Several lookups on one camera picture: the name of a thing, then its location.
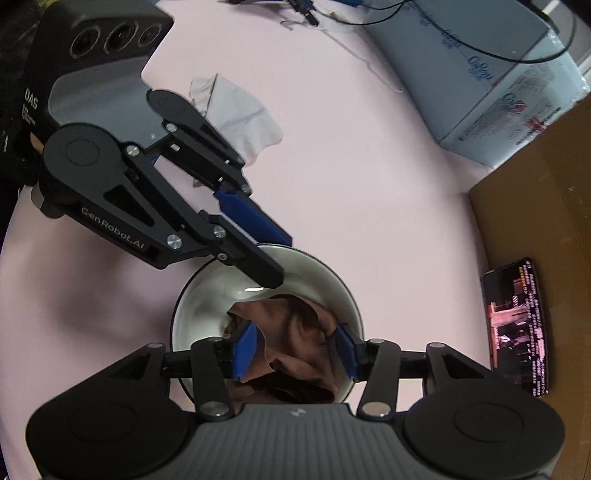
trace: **white cloth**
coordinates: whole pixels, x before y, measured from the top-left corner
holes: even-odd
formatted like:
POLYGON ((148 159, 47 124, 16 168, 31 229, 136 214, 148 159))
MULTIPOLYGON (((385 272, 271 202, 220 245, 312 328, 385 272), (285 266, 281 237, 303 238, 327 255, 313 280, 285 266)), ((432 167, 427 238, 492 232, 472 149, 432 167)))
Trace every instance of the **white cloth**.
POLYGON ((189 98, 195 108, 226 138, 246 165, 283 139, 283 130, 265 106, 221 75, 196 77, 189 98))

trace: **white bowl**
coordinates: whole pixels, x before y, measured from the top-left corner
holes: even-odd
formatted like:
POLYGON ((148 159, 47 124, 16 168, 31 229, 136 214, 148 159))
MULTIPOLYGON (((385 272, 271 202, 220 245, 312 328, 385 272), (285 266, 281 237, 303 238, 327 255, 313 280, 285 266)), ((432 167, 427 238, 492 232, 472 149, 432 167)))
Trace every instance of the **white bowl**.
MULTIPOLYGON (((295 248, 282 245, 259 247, 283 267, 283 285, 263 288, 236 267, 212 260, 189 280, 177 301, 170 334, 172 350, 189 350, 197 340, 221 336, 230 323, 227 311, 237 301, 268 299, 281 293, 300 295, 320 303, 340 323, 348 323, 363 338, 363 323, 357 304, 335 272, 317 258, 295 248)), ((335 401, 342 402, 353 388, 353 382, 336 355, 334 342, 329 342, 329 351, 338 387, 335 401)), ((181 383, 192 399, 193 381, 185 378, 181 383)))

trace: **white tabletop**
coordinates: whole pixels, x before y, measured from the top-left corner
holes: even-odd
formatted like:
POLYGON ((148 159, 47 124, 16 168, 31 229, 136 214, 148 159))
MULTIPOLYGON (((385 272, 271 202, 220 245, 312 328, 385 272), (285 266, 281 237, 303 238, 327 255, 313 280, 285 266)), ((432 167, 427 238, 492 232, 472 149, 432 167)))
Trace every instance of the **white tabletop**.
MULTIPOLYGON (((176 24, 145 80, 187 96, 193 77, 220 73, 269 109, 285 138, 245 170, 253 198, 343 278, 366 337, 417 350, 437 340, 488 364, 464 194, 486 169, 434 143, 360 36, 337 35, 380 78, 320 31, 290 31, 261 7, 160 6, 176 24)), ((164 160, 158 168, 195 208, 215 210, 184 172, 164 160)), ((24 437, 33 411, 134 349, 167 342, 176 298, 202 262, 158 271, 21 195, 0 256, 0 443, 12 480, 38 478, 24 437)), ((176 382, 173 397, 188 406, 176 382)), ((419 397, 419 383, 405 381, 399 408, 419 397)))

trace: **camera lens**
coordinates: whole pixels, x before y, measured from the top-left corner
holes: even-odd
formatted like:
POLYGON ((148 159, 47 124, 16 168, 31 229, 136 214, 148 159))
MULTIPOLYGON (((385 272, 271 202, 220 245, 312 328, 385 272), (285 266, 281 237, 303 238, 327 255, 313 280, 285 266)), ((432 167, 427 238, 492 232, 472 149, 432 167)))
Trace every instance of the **camera lens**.
POLYGON ((100 37, 99 27, 89 27, 81 31, 70 49, 70 55, 75 59, 86 55, 96 45, 100 37))
POLYGON ((150 45, 154 40, 156 40, 158 35, 160 35, 161 30, 162 25, 160 24, 152 25, 151 27, 146 28, 138 40, 138 45, 140 47, 146 47, 150 45))
POLYGON ((107 53, 111 50, 119 51, 125 48, 135 35, 136 28, 133 25, 123 24, 114 29, 105 44, 107 53))

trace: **phone screen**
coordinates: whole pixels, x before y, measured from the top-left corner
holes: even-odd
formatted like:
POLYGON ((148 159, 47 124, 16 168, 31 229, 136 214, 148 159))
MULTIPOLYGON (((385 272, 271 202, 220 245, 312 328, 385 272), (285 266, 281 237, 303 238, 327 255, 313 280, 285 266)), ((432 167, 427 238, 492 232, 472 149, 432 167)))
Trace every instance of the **phone screen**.
POLYGON ((535 397, 548 393, 542 306, 529 258, 482 277, 492 369, 535 397))

